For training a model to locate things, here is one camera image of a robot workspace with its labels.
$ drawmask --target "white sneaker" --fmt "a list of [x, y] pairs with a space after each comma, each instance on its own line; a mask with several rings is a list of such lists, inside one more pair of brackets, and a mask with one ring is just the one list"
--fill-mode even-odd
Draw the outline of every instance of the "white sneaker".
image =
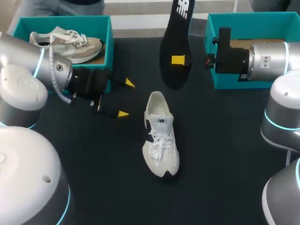
[[158, 177], [174, 176], [179, 168], [173, 120], [164, 95], [159, 91], [151, 93], [145, 111], [147, 138], [142, 153]]
[[101, 52], [104, 44], [98, 38], [79, 35], [74, 30], [64, 30], [60, 27], [56, 27], [48, 34], [32, 32], [29, 42], [43, 48], [52, 45], [55, 53], [70, 59], [73, 64], [94, 58]]

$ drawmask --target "shoelace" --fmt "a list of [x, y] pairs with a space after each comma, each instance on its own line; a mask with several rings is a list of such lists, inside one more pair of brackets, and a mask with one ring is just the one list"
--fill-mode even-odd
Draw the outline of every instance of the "shoelace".
[[150, 131], [150, 134], [152, 135], [154, 140], [152, 150], [150, 152], [150, 157], [158, 160], [158, 163], [160, 163], [160, 159], [163, 155], [163, 150], [172, 148], [172, 137], [170, 136], [171, 131], [169, 135], [162, 135], [158, 134], [156, 130], [152, 129]]
[[84, 34], [79, 35], [79, 33], [74, 30], [67, 30], [66, 34], [70, 35], [70, 38], [76, 38], [76, 40], [74, 41], [66, 41], [67, 44], [77, 43], [77, 47], [81, 47], [82, 45], [85, 45], [88, 42]]

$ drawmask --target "person's leg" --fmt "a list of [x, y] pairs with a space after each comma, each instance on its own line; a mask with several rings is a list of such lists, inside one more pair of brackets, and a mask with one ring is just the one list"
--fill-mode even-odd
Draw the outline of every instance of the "person's leg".
[[251, 0], [251, 7], [254, 12], [281, 12], [286, 11], [289, 0]]
[[58, 4], [58, 0], [22, 0], [7, 34], [12, 35], [14, 33], [20, 17], [56, 15]]
[[104, 0], [92, 5], [75, 5], [60, 0], [59, 15], [103, 15]]

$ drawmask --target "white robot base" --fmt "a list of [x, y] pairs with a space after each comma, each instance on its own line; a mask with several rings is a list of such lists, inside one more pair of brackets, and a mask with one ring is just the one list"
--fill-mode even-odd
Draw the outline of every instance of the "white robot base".
[[300, 159], [285, 167], [265, 185], [262, 208], [269, 225], [300, 224]]
[[73, 225], [74, 201], [51, 143], [23, 127], [0, 127], [0, 225]]

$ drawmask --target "black mat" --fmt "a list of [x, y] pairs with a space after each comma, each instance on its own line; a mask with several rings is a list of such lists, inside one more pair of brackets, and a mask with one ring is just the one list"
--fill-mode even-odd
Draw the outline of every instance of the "black mat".
[[[114, 72], [133, 91], [109, 98], [130, 117], [112, 120], [67, 106], [52, 95], [34, 128], [59, 153], [77, 207], [77, 225], [266, 225], [261, 196], [285, 166], [285, 151], [269, 146], [260, 124], [269, 90], [213, 88], [202, 65], [193, 65], [179, 91], [159, 74], [161, 39], [116, 39]], [[192, 37], [199, 63], [202, 37]], [[180, 154], [176, 180], [157, 179], [143, 159], [144, 111], [152, 91], [163, 92], [174, 114]]]

